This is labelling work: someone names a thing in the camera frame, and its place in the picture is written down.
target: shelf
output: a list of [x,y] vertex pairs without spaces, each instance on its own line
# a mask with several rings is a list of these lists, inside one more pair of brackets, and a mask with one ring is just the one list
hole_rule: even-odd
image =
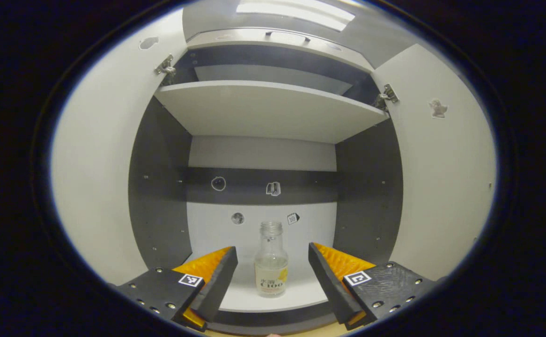
[[193,136],[246,136],[336,144],[388,118],[350,98],[265,81],[164,86],[155,97]]

